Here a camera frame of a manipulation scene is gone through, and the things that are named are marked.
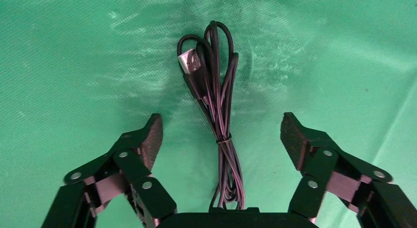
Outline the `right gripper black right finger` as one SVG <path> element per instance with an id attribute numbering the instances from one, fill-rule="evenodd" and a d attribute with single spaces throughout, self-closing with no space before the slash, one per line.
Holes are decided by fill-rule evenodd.
<path id="1" fill-rule="evenodd" d="M 326 133 L 284 113 L 281 141 L 301 173 L 288 211 L 315 223 L 327 193 L 357 215 L 363 228 L 414 228 L 417 210 L 390 173 L 342 150 Z"/>

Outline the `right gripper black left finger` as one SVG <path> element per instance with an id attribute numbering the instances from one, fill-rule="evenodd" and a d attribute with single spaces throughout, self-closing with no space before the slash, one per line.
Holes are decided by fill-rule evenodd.
<path id="1" fill-rule="evenodd" d="M 98 214 L 123 195 L 146 228 L 155 228 L 177 205 L 151 169 L 163 140 L 163 121 L 152 114 L 141 129 L 123 133 L 103 155 L 64 177 L 44 228 L 93 228 Z"/>

